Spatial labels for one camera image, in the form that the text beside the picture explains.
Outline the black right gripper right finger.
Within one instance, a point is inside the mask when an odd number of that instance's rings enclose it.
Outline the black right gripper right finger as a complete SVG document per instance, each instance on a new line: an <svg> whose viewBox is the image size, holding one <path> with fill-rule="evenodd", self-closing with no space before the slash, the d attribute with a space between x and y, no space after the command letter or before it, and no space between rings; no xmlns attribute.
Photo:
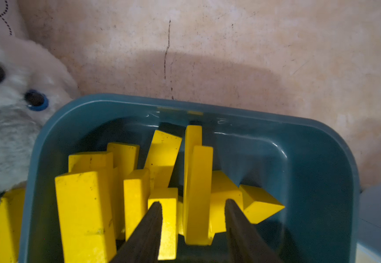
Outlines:
<svg viewBox="0 0 381 263"><path fill-rule="evenodd" d="M258 234L237 203L227 199L224 208L232 263L281 263L282 260Z"/></svg>

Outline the yellow triangular block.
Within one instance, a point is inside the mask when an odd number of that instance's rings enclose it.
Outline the yellow triangular block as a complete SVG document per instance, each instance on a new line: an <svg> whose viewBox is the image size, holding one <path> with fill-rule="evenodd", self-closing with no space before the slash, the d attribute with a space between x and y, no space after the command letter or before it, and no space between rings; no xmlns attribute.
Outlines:
<svg viewBox="0 0 381 263"><path fill-rule="evenodd" d="M263 188L240 185L239 189L243 195L243 213L251 224L259 224L285 208Z"/></svg>

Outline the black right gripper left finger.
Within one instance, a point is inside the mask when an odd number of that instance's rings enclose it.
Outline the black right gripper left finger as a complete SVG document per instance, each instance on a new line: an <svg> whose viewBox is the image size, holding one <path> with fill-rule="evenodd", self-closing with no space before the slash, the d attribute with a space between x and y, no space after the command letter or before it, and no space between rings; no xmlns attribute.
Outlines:
<svg viewBox="0 0 381 263"><path fill-rule="evenodd" d="M162 205L154 202L111 263L157 263L162 225Z"/></svg>

